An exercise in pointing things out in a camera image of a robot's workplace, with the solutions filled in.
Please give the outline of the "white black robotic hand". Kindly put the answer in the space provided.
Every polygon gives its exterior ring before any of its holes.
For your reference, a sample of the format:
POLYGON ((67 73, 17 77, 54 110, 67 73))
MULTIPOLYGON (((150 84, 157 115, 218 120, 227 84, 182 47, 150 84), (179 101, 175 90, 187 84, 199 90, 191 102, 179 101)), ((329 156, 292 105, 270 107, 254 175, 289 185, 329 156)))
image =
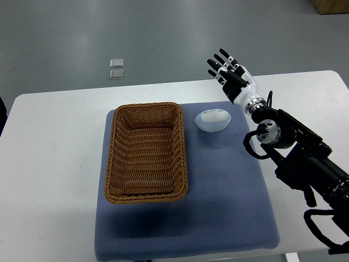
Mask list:
POLYGON ((266 106, 267 101, 259 94, 258 85, 246 67, 224 49, 219 49, 219 52, 207 60, 211 67, 208 73, 222 85, 229 101, 239 105, 248 115, 266 106))

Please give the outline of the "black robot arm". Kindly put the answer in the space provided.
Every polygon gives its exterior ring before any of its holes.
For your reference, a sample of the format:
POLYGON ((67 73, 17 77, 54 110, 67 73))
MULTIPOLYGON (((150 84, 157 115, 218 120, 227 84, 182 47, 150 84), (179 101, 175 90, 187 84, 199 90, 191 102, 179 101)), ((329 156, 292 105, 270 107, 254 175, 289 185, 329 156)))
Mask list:
POLYGON ((313 216, 331 216, 348 234, 348 173, 329 159, 332 149, 322 138, 284 110, 275 110, 272 93, 256 98, 245 107, 257 128, 243 141, 256 159, 270 158, 278 179, 304 193, 309 210, 304 220, 312 234, 329 248, 329 254, 348 253, 348 242, 337 244, 323 235, 313 216))

